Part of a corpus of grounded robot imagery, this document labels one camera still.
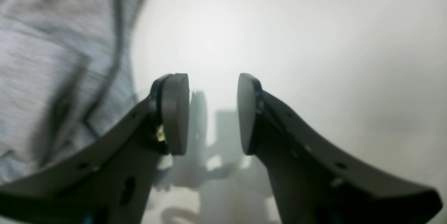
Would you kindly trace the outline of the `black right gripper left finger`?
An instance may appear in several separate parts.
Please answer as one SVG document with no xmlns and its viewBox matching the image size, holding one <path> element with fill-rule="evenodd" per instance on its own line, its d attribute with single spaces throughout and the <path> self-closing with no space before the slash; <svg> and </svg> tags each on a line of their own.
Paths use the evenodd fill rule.
<svg viewBox="0 0 447 224">
<path fill-rule="evenodd" d="M 189 95 L 187 74 L 157 79 L 99 140 L 1 186 L 1 223 L 139 224 L 161 157 L 186 153 Z"/>
</svg>

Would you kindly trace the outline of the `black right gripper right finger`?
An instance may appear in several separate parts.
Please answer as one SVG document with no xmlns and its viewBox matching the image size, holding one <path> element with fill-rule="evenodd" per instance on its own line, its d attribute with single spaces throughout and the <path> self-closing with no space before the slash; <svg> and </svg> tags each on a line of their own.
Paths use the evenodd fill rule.
<svg viewBox="0 0 447 224">
<path fill-rule="evenodd" d="M 267 169 L 283 224 L 426 224 L 442 210 L 436 189 L 342 151 L 250 74 L 237 109 L 243 152 Z"/>
</svg>

